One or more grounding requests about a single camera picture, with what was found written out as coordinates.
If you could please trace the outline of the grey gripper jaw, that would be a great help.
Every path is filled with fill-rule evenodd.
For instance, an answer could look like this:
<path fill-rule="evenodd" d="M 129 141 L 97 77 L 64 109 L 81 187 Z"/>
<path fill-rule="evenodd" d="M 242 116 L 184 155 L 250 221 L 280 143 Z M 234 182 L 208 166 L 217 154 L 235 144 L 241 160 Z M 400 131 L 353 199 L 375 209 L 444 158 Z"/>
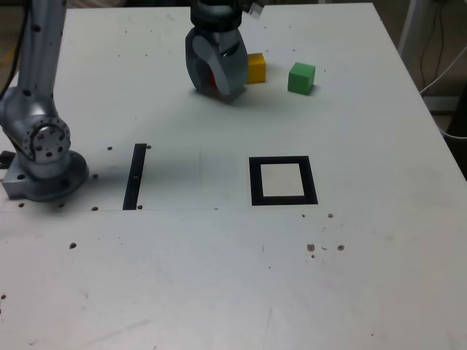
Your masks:
<path fill-rule="evenodd" d="M 189 77 L 195 89 L 207 93 L 216 88 L 215 78 L 209 65 L 201 60 L 193 49 L 195 30 L 190 30 L 185 38 L 185 62 Z"/>
<path fill-rule="evenodd" d="M 239 30 L 197 34 L 192 48 L 197 58 L 208 67 L 208 85 L 212 73 L 223 98 L 232 99 L 243 91 L 248 78 L 248 59 Z"/>

